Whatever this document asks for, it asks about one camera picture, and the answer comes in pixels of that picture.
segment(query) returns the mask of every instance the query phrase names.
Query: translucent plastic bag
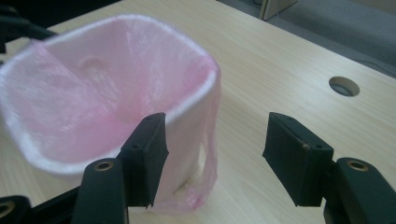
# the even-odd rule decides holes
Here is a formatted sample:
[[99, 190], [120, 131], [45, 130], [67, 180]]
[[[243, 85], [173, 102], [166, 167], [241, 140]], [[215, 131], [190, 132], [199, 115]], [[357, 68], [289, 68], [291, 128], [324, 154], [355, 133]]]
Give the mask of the translucent plastic bag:
[[26, 160], [75, 185], [157, 112], [167, 115], [169, 156], [149, 210], [190, 212], [216, 181], [219, 68], [161, 21], [118, 16], [34, 42], [1, 67], [0, 94]]

